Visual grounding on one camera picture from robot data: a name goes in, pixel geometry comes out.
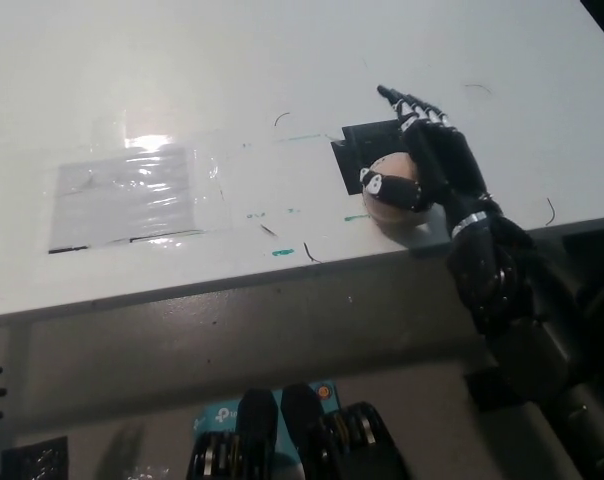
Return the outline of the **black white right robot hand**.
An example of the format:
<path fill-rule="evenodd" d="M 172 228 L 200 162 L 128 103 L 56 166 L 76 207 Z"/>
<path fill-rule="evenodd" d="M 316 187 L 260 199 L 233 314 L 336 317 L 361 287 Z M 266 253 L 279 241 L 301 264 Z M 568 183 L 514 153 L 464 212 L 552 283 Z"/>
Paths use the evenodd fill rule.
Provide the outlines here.
<path fill-rule="evenodd" d="M 364 168 L 363 191 L 393 207 L 422 212 L 437 204 L 454 238 L 492 211 L 488 189 L 466 137 L 438 107 L 383 85 L 378 93 L 397 115 L 398 135 L 413 161 L 415 180 Z"/>

